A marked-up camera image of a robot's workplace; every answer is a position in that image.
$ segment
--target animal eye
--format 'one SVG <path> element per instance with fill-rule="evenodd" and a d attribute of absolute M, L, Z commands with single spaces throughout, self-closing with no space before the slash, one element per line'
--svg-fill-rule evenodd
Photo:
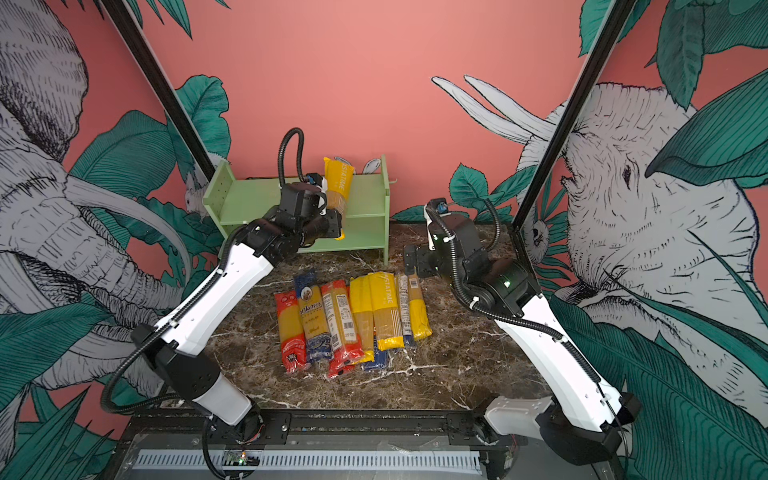
<path fill-rule="evenodd" d="M 632 178 L 632 169 L 627 165 L 624 167 L 624 172 L 621 174 L 622 177 L 624 177 L 624 182 L 627 184 L 627 188 L 629 188 L 629 180 Z"/>

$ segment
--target marble tabletop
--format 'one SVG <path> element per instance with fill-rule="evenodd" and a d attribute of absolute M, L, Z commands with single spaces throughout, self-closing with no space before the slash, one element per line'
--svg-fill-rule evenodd
<path fill-rule="evenodd" d="M 400 350 L 385 371 L 356 369 L 328 380 L 314 366 L 289 376 L 280 358 L 273 294 L 291 290 L 293 276 L 315 268 L 321 283 L 372 271 L 402 272 L 402 248 L 425 242 L 422 225 L 393 224 L 389 265 L 381 250 L 301 253 L 279 265 L 232 310 L 206 352 L 224 374 L 264 408 L 295 409 L 462 409 L 491 395 L 535 399 L 550 393 L 515 342 L 485 317 L 461 308 L 437 277 L 422 280 L 432 336 L 416 350 Z M 480 227 L 489 239 L 491 227 Z M 509 237 L 492 252 L 509 255 Z"/>

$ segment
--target black vertical post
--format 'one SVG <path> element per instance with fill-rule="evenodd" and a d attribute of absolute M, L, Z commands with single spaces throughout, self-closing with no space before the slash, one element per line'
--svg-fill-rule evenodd
<path fill-rule="evenodd" d="M 163 108 L 168 113 L 170 121 L 174 122 L 174 126 L 179 131 L 181 139 L 187 144 L 187 148 L 192 153 L 192 158 L 197 162 L 197 165 L 205 174 L 206 178 L 210 180 L 214 177 L 214 165 L 208 158 L 208 152 L 200 141 L 200 137 L 197 136 L 197 132 L 190 122 L 187 113 L 184 111 L 184 107 L 179 103 L 176 92 L 168 84 L 163 70 L 157 63 L 157 59 L 152 54 L 147 42 L 144 41 L 144 36 L 141 34 L 141 30 L 136 26 L 131 13 L 123 3 L 123 0 L 101 0 L 104 4 L 104 8 L 107 10 L 114 26 L 117 27 L 120 35 L 123 37 L 128 49 L 131 50 L 136 62 L 144 73 L 144 76 L 152 86 L 157 98 L 160 99 L 160 103 L 163 104 Z"/>
<path fill-rule="evenodd" d="M 603 71 L 608 57 L 611 55 L 611 50 L 621 30 L 624 28 L 624 24 L 627 22 L 629 14 L 632 12 L 634 3 L 635 0 L 615 0 L 613 8 L 608 12 L 605 26 L 594 41 L 594 48 L 592 48 L 587 63 L 584 65 L 584 70 L 576 82 L 571 99 L 568 100 L 568 104 L 563 110 L 560 122 L 554 129 L 552 139 L 549 141 L 547 150 L 544 152 L 544 157 L 541 159 L 541 163 L 531 181 L 531 186 L 525 194 L 523 204 L 515 215 L 515 220 L 512 222 L 513 231 L 520 231 L 525 218 L 535 205 L 536 197 L 538 197 L 544 183 L 547 181 L 547 176 L 552 170 L 555 161 L 560 157 L 560 152 L 563 150 L 565 142 L 568 141 L 568 135 L 573 131 L 576 120 L 581 115 L 581 109 L 587 102 L 589 94 L 592 92 L 592 87 L 597 83 L 598 77 Z"/>

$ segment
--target red pasta package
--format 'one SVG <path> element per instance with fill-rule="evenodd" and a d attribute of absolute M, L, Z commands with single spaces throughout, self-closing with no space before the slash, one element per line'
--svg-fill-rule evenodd
<path fill-rule="evenodd" d="M 326 311 L 328 330 L 331 332 L 333 359 L 328 367 L 328 377 L 334 378 L 345 371 L 345 366 L 364 357 L 360 337 L 355 331 L 352 310 L 346 295 L 346 282 L 337 280 L 320 287 L 323 308 Z"/>
<path fill-rule="evenodd" d="M 299 302 L 293 290 L 275 293 L 277 302 L 277 328 L 280 331 L 280 350 L 283 365 L 288 373 L 306 370 L 310 367 L 306 361 L 306 339 L 299 317 Z"/>

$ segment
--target green shelf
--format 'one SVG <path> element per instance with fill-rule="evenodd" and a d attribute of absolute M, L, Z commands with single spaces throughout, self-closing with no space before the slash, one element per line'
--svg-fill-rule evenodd
<path fill-rule="evenodd" d="M 299 252 L 382 249 L 384 264 L 389 258 L 389 176 L 386 158 L 381 156 L 381 174 L 355 175 L 344 216 L 343 240 L 318 239 Z M 286 182 L 298 181 L 287 178 Z M 261 218 L 280 202 L 280 182 L 276 178 L 237 180 L 229 162 L 222 161 L 211 179 L 203 205 L 222 235 L 236 226 Z"/>

